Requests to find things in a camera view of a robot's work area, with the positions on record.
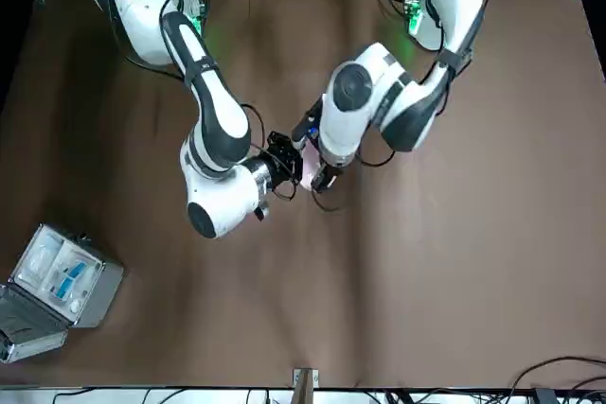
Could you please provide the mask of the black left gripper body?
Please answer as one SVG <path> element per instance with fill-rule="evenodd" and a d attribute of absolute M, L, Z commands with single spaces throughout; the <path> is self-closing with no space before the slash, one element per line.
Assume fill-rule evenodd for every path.
<path fill-rule="evenodd" d="M 342 174 L 342 169 L 339 167 L 333 167 L 322 162 L 320 168 L 314 174 L 311 182 L 312 191 L 315 193 L 323 193 L 330 189 L 336 178 Z"/>

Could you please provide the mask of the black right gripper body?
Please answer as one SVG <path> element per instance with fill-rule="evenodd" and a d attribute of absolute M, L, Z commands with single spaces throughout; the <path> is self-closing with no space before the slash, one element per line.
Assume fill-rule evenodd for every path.
<path fill-rule="evenodd" d="M 264 153 L 264 161 L 269 169 L 271 186 L 280 186 L 293 178 L 292 168 L 285 165 L 270 152 Z"/>

